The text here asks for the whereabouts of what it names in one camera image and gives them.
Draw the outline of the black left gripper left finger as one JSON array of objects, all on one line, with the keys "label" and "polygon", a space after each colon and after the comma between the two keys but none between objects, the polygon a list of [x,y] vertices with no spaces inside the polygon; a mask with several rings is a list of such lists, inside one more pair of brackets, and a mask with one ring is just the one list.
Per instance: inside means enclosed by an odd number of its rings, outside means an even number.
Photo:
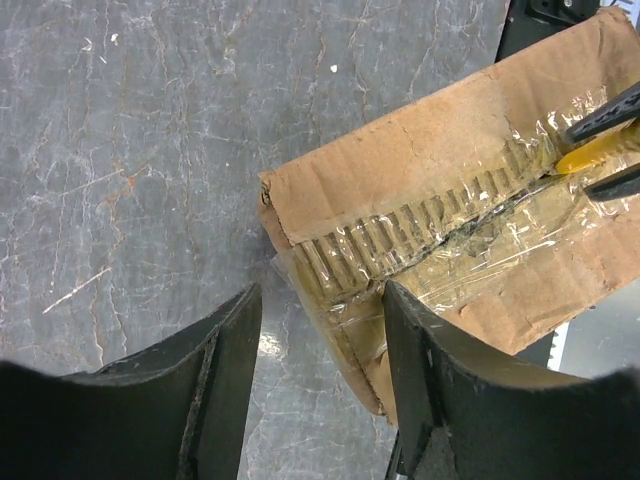
[{"label": "black left gripper left finger", "polygon": [[233,479],[262,320],[253,284],[93,372],[1,364],[5,479]]}]

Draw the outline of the yellow utility knife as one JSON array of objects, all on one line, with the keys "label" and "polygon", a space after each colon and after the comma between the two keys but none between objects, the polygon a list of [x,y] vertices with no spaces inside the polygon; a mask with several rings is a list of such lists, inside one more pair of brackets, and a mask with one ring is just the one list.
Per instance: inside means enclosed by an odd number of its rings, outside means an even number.
[{"label": "yellow utility knife", "polygon": [[638,147],[639,138],[634,133],[614,132],[597,137],[581,147],[567,153],[556,165],[558,174],[565,175],[584,170]]}]

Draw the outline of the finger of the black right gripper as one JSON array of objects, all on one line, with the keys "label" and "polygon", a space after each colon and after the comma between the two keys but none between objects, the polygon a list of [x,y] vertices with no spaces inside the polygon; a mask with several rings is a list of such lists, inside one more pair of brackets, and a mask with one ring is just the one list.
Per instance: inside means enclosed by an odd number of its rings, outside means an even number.
[{"label": "finger of the black right gripper", "polygon": [[640,83],[636,82],[613,99],[569,127],[562,135],[568,144],[589,139],[628,120],[639,117]]},{"label": "finger of the black right gripper", "polygon": [[640,164],[634,164],[584,188],[594,202],[623,199],[640,192]]}]

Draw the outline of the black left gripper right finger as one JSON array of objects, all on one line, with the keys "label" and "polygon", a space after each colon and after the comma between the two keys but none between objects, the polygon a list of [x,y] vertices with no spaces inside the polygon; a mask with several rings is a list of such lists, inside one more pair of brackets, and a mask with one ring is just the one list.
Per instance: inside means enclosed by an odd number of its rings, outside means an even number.
[{"label": "black left gripper right finger", "polygon": [[388,282],[390,479],[635,479],[639,370],[584,379],[506,354]]}]

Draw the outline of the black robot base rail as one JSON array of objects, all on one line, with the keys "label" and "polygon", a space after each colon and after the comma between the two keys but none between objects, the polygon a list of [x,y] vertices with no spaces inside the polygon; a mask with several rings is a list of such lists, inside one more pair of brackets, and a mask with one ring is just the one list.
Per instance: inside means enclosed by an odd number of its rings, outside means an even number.
[{"label": "black robot base rail", "polygon": [[616,1],[512,0],[501,34],[495,62],[579,24]]}]

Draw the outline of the brown cardboard express box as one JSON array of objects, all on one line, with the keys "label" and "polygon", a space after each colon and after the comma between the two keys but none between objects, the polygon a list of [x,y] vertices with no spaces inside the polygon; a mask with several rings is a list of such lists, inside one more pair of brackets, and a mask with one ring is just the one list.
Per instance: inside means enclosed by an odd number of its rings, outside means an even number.
[{"label": "brown cardboard express box", "polygon": [[395,281],[509,354],[639,276],[639,201],[560,176],[563,132],[639,78],[617,7],[261,174],[259,213],[347,384],[395,423],[382,296]]}]

